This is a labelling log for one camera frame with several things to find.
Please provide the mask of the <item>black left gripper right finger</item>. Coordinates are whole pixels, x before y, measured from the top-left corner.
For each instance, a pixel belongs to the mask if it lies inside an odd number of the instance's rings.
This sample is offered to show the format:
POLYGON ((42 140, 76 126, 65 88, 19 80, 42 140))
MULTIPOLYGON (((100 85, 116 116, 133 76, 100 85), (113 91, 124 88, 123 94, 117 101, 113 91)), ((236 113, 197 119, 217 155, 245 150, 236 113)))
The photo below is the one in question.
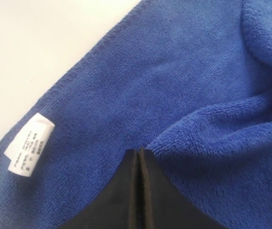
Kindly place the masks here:
POLYGON ((143 183, 143 229, 220 229, 165 176, 152 151, 139 151, 143 183))

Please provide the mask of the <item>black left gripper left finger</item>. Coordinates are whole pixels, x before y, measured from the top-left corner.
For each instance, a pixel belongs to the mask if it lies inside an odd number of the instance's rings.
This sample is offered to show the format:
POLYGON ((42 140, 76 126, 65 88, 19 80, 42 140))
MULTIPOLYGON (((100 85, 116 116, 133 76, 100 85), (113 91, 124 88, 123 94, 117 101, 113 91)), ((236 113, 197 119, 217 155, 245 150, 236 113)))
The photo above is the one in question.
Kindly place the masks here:
POLYGON ((139 157, 129 149, 100 194, 60 229, 137 229, 139 157))

